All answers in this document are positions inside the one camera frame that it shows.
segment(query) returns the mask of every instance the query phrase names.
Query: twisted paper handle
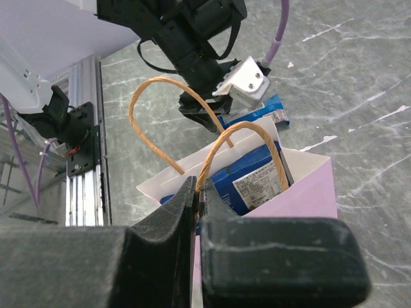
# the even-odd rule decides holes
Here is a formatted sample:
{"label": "twisted paper handle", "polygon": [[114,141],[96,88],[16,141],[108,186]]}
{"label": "twisted paper handle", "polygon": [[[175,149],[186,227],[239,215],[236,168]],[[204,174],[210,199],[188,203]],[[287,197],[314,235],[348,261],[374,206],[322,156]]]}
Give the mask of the twisted paper handle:
{"label": "twisted paper handle", "polygon": [[280,156],[278,154],[277,148],[275,147],[275,144],[273,140],[271,139],[270,135],[258,124],[243,121],[243,122],[238,122],[232,126],[230,126],[228,129],[226,129],[217,139],[215,142],[214,146],[211,148],[211,151],[209,152],[207,158],[205,159],[202,169],[200,171],[200,175],[198,176],[197,184],[195,186],[195,191],[197,193],[200,192],[201,187],[204,185],[204,182],[206,181],[210,168],[211,168],[211,163],[213,162],[214,156],[217,154],[217,151],[220,149],[221,145],[234,133],[237,132],[238,130],[241,130],[242,128],[248,128],[250,130],[254,130],[258,135],[264,140],[265,144],[268,146],[268,149],[270,150],[270,154],[272,157],[272,160],[274,162],[275,168],[277,169],[277,173],[279,176],[280,184],[281,187],[283,188],[283,191],[286,191],[288,188],[288,180],[287,176],[284,171],[283,163],[281,162]]}
{"label": "twisted paper handle", "polygon": [[[133,129],[136,131],[136,133],[140,136],[140,138],[142,138],[142,140],[154,151],[154,153],[156,153],[158,156],[160,156],[162,159],[164,159],[165,161],[167,161],[167,163],[174,168],[178,173],[180,173],[181,175],[184,174],[184,170],[171,158],[169,158],[169,156],[167,154],[165,154],[163,151],[161,151],[157,146],[155,146],[150,140],[148,140],[148,138],[146,137],[146,135],[141,131],[140,127],[138,127],[138,125],[136,124],[136,122],[134,121],[134,116],[133,116],[133,111],[134,111],[134,105],[136,104],[137,100],[139,99],[140,95],[144,92],[145,89],[147,89],[147,87],[149,85],[151,85],[154,82],[166,82],[166,83],[171,83],[173,85],[178,86],[179,88],[183,89],[184,91],[186,91],[188,94],[190,94],[193,98],[195,98],[201,105],[202,107],[205,109],[205,111],[209,114],[210,118],[213,120],[214,124],[217,125],[217,129],[220,132],[224,132],[224,128],[221,125],[221,123],[219,122],[219,120],[217,119],[216,115],[214,114],[214,112],[211,110],[211,108],[209,107],[209,105],[201,98],[200,95],[198,95],[193,89],[189,88],[187,85],[184,85],[183,83],[177,81],[177,80],[173,80],[171,78],[167,78],[167,77],[154,77],[151,78],[149,80],[144,81],[142,84],[140,84],[140,86],[136,89],[136,91],[134,91],[131,99],[130,99],[130,104],[128,106],[128,120],[130,121],[131,125],[133,126]],[[226,139],[227,140],[227,144],[230,146],[230,148],[232,148],[234,146],[234,144],[231,142],[230,139]]]}

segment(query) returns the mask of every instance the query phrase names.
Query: white sticker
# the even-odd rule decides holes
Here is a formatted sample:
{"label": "white sticker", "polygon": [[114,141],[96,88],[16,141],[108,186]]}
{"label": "white sticker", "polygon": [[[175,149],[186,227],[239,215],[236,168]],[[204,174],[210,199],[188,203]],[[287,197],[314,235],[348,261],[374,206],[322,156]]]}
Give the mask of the white sticker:
{"label": "white sticker", "polygon": [[233,122],[234,120],[237,120],[239,117],[246,116],[247,114],[249,114],[247,109],[243,109],[237,112],[233,112],[231,114],[223,115],[222,118],[224,120],[224,123],[228,124]]}
{"label": "white sticker", "polygon": [[259,207],[282,192],[273,161],[233,181],[233,184],[250,210]]}
{"label": "white sticker", "polygon": [[262,108],[264,108],[264,107],[265,107],[264,102],[263,102],[263,101],[260,101],[257,106],[255,106],[254,108],[248,108],[247,111],[248,111],[248,112],[253,112],[253,111],[256,111],[256,110],[258,110],[258,109],[262,109]]}

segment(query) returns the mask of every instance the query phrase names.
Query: marble surface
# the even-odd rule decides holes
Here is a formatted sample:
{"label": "marble surface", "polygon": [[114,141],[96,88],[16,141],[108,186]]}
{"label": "marble surface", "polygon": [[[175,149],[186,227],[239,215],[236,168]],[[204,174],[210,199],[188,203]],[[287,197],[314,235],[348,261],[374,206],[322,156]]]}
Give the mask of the marble surface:
{"label": "marble surface", "polygon": [[[230,58],[263,57],[279,22],[279,0],[246,1],[249,16]],[[228,33],[212,40],[224,50]],[[372,278],[362,307],[411,305],[411,6],[409,1],[292,1],[269,94],[291,120],[289,148],[333,159],[338,214],[353,230]],[[145,43],[149,61],[170,67]],[[166,167],[130,127],[128,100],[158,73],[133,44],[102,61],[112,216],[132,224],[154,210],[136,185]],[[178,111],[180,90],[155,84],[135,108],[147,136],[175,158],[216,139]],[[194,307],[201,306],[195,286]]]}

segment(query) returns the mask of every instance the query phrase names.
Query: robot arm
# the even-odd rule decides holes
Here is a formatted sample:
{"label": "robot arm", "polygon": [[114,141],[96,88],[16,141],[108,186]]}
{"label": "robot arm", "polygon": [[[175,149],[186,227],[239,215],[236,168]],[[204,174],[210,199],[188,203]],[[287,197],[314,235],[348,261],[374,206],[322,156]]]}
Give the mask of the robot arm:
{"label": "robot arm", "polygon": [[[66,1],[103,21],[130,28],[141,38],[140,44],[147,40],[157,44],[175,72],[209,103],[215,114],[228,114],[233,98],[254,108],[268,90],[270,69],[251,57],[241,62],[217,62],[229,55],[241,21],[247,17],[244,0]],[[229,28],[227,48],[218,55],[208,41]],[[141,54],[140,44],[137,49]],[[179,103],[185,117],[216,131],[210,117],[190,95],[181,94]]]}
{"label": "robot arm", "polygon": [[[97,18],[126,26],[141,38],[157,44],[176,72],[205,99],[216,114],[228,114],[233,98],[254,107],[270,85],[269,69],[248,57],[219,63],[236,40],[241,21],[247,16],[244,0],[66,0]],[[208,42],[231,28],[223,55]],[[68,112],[67,96],[52,86],[0,38],[0,92],[19,115],[44,138],[57,138],[75,148],[86,140],[92,128]],[[181,113],[208,130],[216,127],[210,117],[187,93],[180,95]]]}
{"label": "robot arm", "polygon": [[87,138],[90,128],[68,112],[67,96],[43,80],[2,37],[0,70],[0,92],[41,136],[72,148]]}

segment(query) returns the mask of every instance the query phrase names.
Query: metal rail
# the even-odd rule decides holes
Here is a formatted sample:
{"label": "metal rail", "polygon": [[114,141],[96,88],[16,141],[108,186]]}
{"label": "metal rail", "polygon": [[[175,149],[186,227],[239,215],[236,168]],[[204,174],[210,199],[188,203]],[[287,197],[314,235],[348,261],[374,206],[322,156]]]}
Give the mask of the metal rail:
{"label": "metal rail", "polygon": [[100,127],[101,163],[83,175],[67,177],[66,226],[110,225],[103,96],[98,56],[90,56],[70,68],[69,100],[73,107],[88,101],[93,104],[94,124]]}

